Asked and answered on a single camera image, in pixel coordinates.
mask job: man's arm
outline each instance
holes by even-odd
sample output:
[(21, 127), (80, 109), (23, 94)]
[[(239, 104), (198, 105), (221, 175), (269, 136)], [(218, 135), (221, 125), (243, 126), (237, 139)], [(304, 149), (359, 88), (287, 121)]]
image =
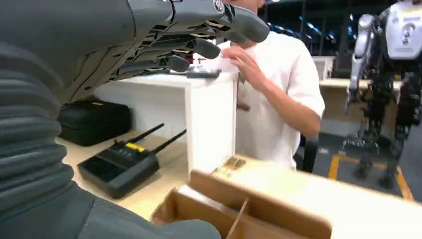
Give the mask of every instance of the man's arm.
[(305, 136), (317, 135), (325, 108), (318, 71), (302, 42), (295, 50), (299, 54), (291, 69), (287, 93), (266, 79), (256, 61), (242, 48), (224, 49), (222, 56), (230, 59), (252, 87), (265, 95), (284, 122)]
[(301, 46), (291, 69), (287, 92), (265, 79), (261, 92), (284, 122), (303, 135), (312, 136), (319, 133), (325, 104), (315, 63), (306, 47)]

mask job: robot leg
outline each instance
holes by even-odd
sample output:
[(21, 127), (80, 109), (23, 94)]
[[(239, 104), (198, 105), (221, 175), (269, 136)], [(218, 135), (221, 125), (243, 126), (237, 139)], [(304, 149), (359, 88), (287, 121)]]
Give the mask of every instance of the robot leg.
[(387, 170), (380, 178), (379, 184), (392, 188), (400, 157), (412, 125), (421, 122), (421, 78), (414, 73), (407, 73), (400, 88), (400, 97), (396, 116), (394, 140), (390, 146), (390, 158)]
[(359, 165), (355, 170), (355, 176), (366, 178), (372, 168), (373, 155), (379, 154), (379, 145), (377, 143), (385, 115), (385, 107), (390, 102), (393, 92), (393, 82), (389, 74), (382, 74), (380, 77), (374, 75), (373, 82), (368, 85), (371, 91), (371, 98), (367, 99), (366, 91), (361, 101), (366, 102), (367, 106), (363, 109), (365, 120), (361, 125), (358, 135), (348, 137), (343, 143), (351, 144), (364, 150)]

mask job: wooden desk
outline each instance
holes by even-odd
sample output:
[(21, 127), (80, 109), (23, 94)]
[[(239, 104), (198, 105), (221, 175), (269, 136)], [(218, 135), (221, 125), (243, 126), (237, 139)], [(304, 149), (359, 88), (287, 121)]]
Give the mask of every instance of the wooden desk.
[[(127, 140), (138, 134), (139, 132), (132, 131), (116, 139)], [(147, 149), (154, 149), (165, 141), (166, 139), (163, 137), (150, 135), (144, 141), (141, 141), (140, 145)], [(76, 167), (78, 163), (110, 147), (113, 144), (113, 140), (108, 140), (91, 147), (81, 147), (60, 138), (57, 138), (56, 142), (67, 147), (68, 154), (63, 162), (73, 167), (75, 172), (73, 180), (81, 188), (100, 198), (131, 210), (146, 219), (150, 218), (154, 209), (157, 208), (172, 188), (179, 187), (188, 181), (187, 146), (185, 143), (174, 142), (158, 153), (157, 156), (161, 169), (157, 173), (127, 197), (120, 200), (113, 200), (94, 184), (84, 180)]]
[[(360, 80), (359, 81), (359, 88), (360, 89), (367, 89), (368, 88), (369, 80)], [(331, 87), (331, 88), (342, 88), (346, 89), (350, 84), (350, 79), (343, 79), (343, 78), (328, 78), (322, 81), (319, 81), (319, 85), (321, 87)], [(400, 90), (400, 86), (402, 86), (401, 81), (394, 81), (394, 91), (398, 92)]]
[[(322, 97), (325, 101), (325, 112), (321, 124), (322, 132), (346, 136), (359, 130), (363, 118), (362, 107), (366, 104), (351, 104), (348, 115), (344, 113), (346, 101), (346, 88), (349, 86), (349, 79), (326, 79), (319, 82)], [(402, 82), (394, 82), (394, 91), (397, 95)], [(360, 80), (359, 88), (368, 88), (368, 80)], [(382, 135), (393, 138), (394, 125), (396, 121), (397, 105), (392, 101), (386, 107)]]
[[(134, 135), (136, 132), (130, 132), (118, 139), (128, 139)], [(164, 138), (149, 136), (141, 145), (154, 148), (163, 141)], [(62, 139), (57, 139), (57, 142), (67, 146), (68, 156), (64, 162), (74, 168), (74, 181), (82, 188), (146, 219), (151, 217), (172, 188), (188, 180), (187, 147), (184, 143), (174, 143), (159, 153), (162, 167), (159, 172), (126, 198), (111, 200), (94, 185), (83, 180), (76, 165), (110, 146), (112, 141), (92, 147), (80, 147)], [(245, 159), (246, 165), (230, 177), (218, 173), (214, 175), (323, 218), (333, 226), (332, 239), (413, 239), (422, 235), (422, 206), (413, 201), (236, 157)]]

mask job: black case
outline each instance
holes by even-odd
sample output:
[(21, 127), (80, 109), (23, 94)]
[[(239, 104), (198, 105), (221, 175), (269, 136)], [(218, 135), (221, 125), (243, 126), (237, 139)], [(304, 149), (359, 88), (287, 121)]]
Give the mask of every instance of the black case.
[(91, 146), (128, 132), (129, 107), (104, 101), (66, 104), (59, 114), (60, 137), (81, 146)]

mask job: robot finger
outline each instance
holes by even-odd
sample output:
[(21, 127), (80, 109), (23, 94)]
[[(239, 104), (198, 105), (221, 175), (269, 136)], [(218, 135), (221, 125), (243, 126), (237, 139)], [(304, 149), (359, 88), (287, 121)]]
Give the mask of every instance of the robot finger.
[(239, 43), (246, 39), (262, 42), (270, 32), (257, 15), (222, 0), (173, 1), (172, 4), (172, 25), (162, 31), (165, 34), (190, 34), (204, 39), (221, 36)]
[(203, 39), (193, 39), (182, 43), (159, 42), (148, 48), (137, 51), (134, 62), (160, 59), (175, 54), (192, 55), (198, 53), (205, 58), (214, 59), (220, 53), (220, 48)]
[(225, 4), (225, 15), (218, 20), (209, 20), (207, 25), (220, 31), (220, 35), (236, 43), (244, 42), (246, 39), (254, 42), (264, 41), (270, 28), (257, 15), (251, 11)]
[(169, 56), (162, 59), (128, 62), (123, 64), (112, 76), (114, 80), (123, 80), (141, 76), (148, 72), (165, 71), (168, 69), (184, 72), (189, 68), (189, 62), (180, 56)]

